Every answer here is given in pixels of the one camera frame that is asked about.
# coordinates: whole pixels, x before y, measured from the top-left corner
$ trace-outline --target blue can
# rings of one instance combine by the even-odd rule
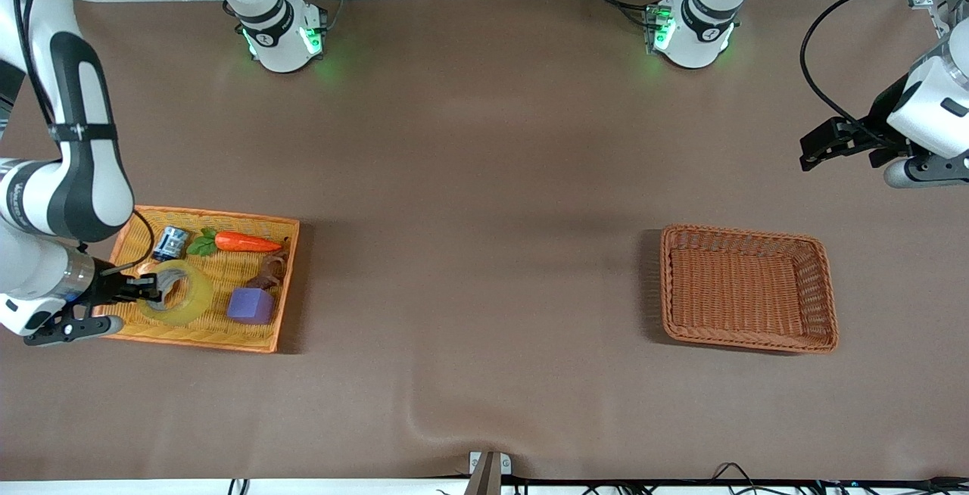
[[[188,230],[178,229],[175,226],[166,226],[162,232],[162,237],[160,237],[158,244],[155,246],[155,250],[151,252],[151,257],[158,260],[159,263],[181,258],[190,235]]]

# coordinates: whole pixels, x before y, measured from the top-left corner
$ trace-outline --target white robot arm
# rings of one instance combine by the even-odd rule
[[[855,120],[841,110],[802,137],[802,170],[870,151],[872,167],[889,164],[890,187],[969,185],[969,0],[938,5],[945,5],[933,10],[941,40],[875,99],[868,115]]]
[[[0,158],[0,322],[28,344],[115,332],[120,319],[89,318],[90,307],[157,299],[154,279],[129,279],[55,239],[107,239],[134,208],[104,72],[73,0],[0,0],[0,58],[30,78],[61,153]],[[81,319],[75,306],[86,307]]]
[[[713,64],[727,48],[734,17],[744,0],[664,0],[669,9],[665,25],[651,33],[651,50],[665,54],[681,67]]]
[[[302,0],[226,0],[249,42],[249,50],[267,70],[299,70],[322,53],[326,19]]]

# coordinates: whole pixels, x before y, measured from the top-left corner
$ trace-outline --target purple cube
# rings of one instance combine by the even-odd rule
[[[273,296],[262,288],[236,288],[226,315],[246,325],[266,325],[273,316]]]

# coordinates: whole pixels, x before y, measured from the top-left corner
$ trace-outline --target brown wicker basket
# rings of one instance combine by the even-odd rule
[[[838,344],[824,246],[809,236],[663,229],[663,328],[683,342],[831,353]]]

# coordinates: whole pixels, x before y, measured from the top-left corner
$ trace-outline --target brown toy object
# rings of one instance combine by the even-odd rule
[[[259,275],[246,281],[242,287],[262,288],[263,291],[268,291],[270,288],[279,285],[280,278],[286,275],[286,260],[288,256],[290,256],[288,249],[281,249],[275,253],[267,254],[263,257],[263,264],[260,265]]]

